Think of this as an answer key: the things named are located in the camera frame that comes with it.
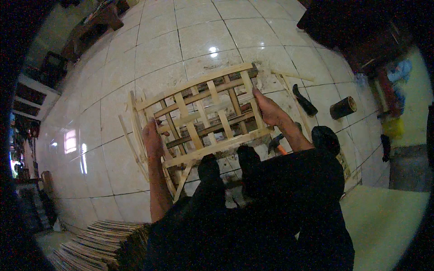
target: stack of bamboo strips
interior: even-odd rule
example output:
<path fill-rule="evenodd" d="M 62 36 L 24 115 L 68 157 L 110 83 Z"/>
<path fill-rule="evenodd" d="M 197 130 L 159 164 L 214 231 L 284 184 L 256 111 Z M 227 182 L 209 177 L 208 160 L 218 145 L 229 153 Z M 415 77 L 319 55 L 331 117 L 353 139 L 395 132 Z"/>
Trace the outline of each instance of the stack of bamboo strips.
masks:
<path fill-rule="evenodd" d="M 149 224 L 96 221 L 48 256 L 57 270 L 140 270 Z"/>

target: person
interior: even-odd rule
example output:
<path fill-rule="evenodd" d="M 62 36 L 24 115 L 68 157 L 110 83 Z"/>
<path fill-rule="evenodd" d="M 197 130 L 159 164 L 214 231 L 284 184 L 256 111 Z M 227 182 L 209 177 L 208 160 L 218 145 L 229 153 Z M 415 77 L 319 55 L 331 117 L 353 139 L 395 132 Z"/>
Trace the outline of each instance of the person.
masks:
<path fill-rule="evenodd" d="M 153 222 L 144 270 L 352 270 L 354 249 L 339 204 L 342 166 L 273 100 L 257 88 L 253 94 L 264 122 L 277 126 L 294 152 L 260 161 L 252 147 L 237 149 L 243 192 L 253 199 L 244 208 L 225 208 L 212 154 L 198 166 L 194 195 L 173 205 L 157 123 L 144 128 Z"/>

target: forearm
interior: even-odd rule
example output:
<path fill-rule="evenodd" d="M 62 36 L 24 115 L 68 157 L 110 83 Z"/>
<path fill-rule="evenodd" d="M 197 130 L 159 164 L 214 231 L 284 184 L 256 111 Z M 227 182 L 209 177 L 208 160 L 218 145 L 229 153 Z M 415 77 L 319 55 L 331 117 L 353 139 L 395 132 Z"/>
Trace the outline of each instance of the forearm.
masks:
<path fill-rule="evenodd" d="M 173 202 L 163 174 L 160 158 L 148 160 L 149 187 L 151 192 L 151 219 L 156 222 L 163 218 Z"/>
<path fill-rule="evenodd" d="M 288 140 L 288 143 L 294 152 L 314 148 L 312 143 L 306 139 L 288 114 L 282 114 L 279 118 L 277 127 L 285 136 L 286 140 Z"/>

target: orange handle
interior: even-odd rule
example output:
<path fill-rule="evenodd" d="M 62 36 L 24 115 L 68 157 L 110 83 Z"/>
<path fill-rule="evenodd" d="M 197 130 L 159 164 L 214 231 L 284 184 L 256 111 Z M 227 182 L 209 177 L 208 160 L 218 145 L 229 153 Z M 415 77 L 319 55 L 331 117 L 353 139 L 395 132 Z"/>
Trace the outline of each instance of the orange handle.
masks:
<path fill-rule="evenodd" d="M 277 149 L 280 151 L 282 155 L 287 155 L 288 153 L 286 150 L 282 147 L 282 145 L 277 146 Z"/>

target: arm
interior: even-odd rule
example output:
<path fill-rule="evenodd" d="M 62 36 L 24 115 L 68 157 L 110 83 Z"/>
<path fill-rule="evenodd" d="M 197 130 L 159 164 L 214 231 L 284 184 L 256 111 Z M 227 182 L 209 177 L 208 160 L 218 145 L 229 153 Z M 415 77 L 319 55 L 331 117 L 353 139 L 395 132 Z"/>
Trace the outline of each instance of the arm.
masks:
<path fill-rule="evenodd" d="M 291 117 L 272 99 L 264 96 L 257 88 L 253 88 L 253 95 L 261 110 L 264 122 L 268 125 L 277 126 L 294 152 L 314 148 Z"/>
<path fill-rule="evenodd" d="M 173 202 L 163 174 L 161 156 L 163 148 L 155 120 L 143 129 L 143 143 L 148 154 L 149 189 L 151 193 L 151 219 L 156 222 L 163 218 Z"/>

